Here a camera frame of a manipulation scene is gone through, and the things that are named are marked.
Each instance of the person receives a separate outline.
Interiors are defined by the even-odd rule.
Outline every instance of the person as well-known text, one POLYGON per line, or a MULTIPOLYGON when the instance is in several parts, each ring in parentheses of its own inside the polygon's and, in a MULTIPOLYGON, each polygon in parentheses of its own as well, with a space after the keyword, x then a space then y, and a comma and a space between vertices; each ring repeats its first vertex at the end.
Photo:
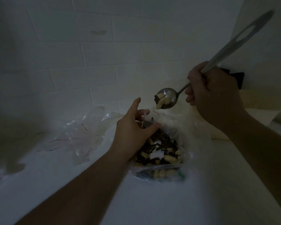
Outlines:
MULTIPOLYGON (((281 136, 245 111, 233 77, 217 67, 202 75, 206 63, 190 71, 186 101, 230 138, 281 206, 281 136)), ((138 110, 140 101, 118 121, 109 151, 17 224, 99 224, 127 161, 159 128, 158 123, 147 129, 136 124, 144 114, 138 110)))

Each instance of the person's left hand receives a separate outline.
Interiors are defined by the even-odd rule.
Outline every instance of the person's left hand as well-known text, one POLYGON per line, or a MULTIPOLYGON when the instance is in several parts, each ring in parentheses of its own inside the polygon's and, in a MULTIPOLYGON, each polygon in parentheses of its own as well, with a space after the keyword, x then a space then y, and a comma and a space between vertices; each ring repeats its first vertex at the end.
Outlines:
POLYGON ((142 116, 148 110, 138 110, 141 98, 133 101, 125 116, 116 124, 116 134, 111 146, 116 154, 129 160, 159 128, 159 123, 154 123, 147 129, 139 128, 135 120, 142 121, 142 116))

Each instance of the spoon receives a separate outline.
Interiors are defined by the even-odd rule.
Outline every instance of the spoon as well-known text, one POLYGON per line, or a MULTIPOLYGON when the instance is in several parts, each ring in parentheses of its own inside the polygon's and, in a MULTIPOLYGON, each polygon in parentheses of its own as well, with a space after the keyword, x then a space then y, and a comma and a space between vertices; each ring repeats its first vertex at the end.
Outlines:
MULTIPOLYGON (((261 15, 259 18, 254 20, 252 23, 250 23, 247 27, 245 27, 238 35, 236 35, 230 42, 228 42, 209 62, 208 64, 201 70, 201 73, 204 74, 210 69, 212 69, 214 66, 216 66, 218 63, 223 61, 226 57, 228 57, 230 54, 232 54, 234 51, 236 51, 238 48, 240 48, 245 42, 247 42, 255 33, 257 33, 274 15, 274 10, 270 10, 266 12, 265 14, 261 15), (247 30, 250 30, 247 36, 244 38, 242 34, 246 34, 247 30)), ((161 89, 157 94, 163 93, 167 98, 171 99, 171 102, 168 105, 163 105, 161 109, 169 109, 173 107, 178 100, 179 95, 187 88, 190 87, 191 84, 186 84, 180 91, 176 92, 174 89, 170 87, 166 87, 164 89, 161 89)), ((155 95, 154 101, 156 104, 159 102, 159 98, 157 95, 155 95)))

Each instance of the clear plastic bag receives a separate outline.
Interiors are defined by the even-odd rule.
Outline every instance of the clear plastic bag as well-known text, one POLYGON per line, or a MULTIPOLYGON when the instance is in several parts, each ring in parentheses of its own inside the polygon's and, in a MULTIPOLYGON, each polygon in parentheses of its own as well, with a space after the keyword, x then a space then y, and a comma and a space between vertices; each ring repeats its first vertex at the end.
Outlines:
POLYGON ((67 123, 55 137, 46 140, 39 151, 70 150, 75 165, 87 162, 118 117, 119 114, 106 113, 104 107, 94 107, 83 118, 67 123))
POLYGON ((130 171, 133 175, 145 181, 183 181, 188 171, 195 164, 197 157, 200 156, 200 150, 204 147, 210 147, 211 139, 206 127, 190 116, 178 114, 165 114, 156 111, 151 111, 144 116, 144 121, 141 124, 142 128, 148 128, 154 122, 161 124, 160 129, 172 140, 177 142, 177 149, 179 155, 169 152, 168 149, 154 149, 148 153, 149 164, 143 165, 138 162, 138 154, 132 159, 130 171), (156 156, 158 151, 164 151, 165 155, 172 155, 176 157, 177 162, 168 164, 154 164, 150 157, 153 153, 156 156))

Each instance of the spoon handle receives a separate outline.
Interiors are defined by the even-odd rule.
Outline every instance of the spoon handle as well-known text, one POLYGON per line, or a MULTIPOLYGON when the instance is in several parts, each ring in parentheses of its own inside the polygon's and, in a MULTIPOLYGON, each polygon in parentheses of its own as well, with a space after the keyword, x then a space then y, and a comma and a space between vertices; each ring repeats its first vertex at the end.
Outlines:
MULTIPOLYGON (((256 20, 254 20, 252 23, 250 23, 248 26, 246 26, 240 33, 238 33, 230 42, 228 42, 208 63, 205 65, 205 67, 201 70, 201 73, 206 73, 210 69, 212 69, 214 66, 219 64, 221 61, 223 61, 226 57, 228 57, 230 54, 232 54, 234 51, 236 51, 238 48, 240 48, 245 42, 247 42, 255 33, 257 33, 270 19, 273 17, 275 11, 270 10, 266 12, 265 14, 258 17, 256 20), (254 27, 251 32, 245 36, 244 38, 238 40, 240 35, 244 33, 247 29, 250 27, 254 27)), ((185 85, 177 94, 180 95, 181 92, 183 92, 187 87, 189 87, 191 84, 188 83, 185 85)))

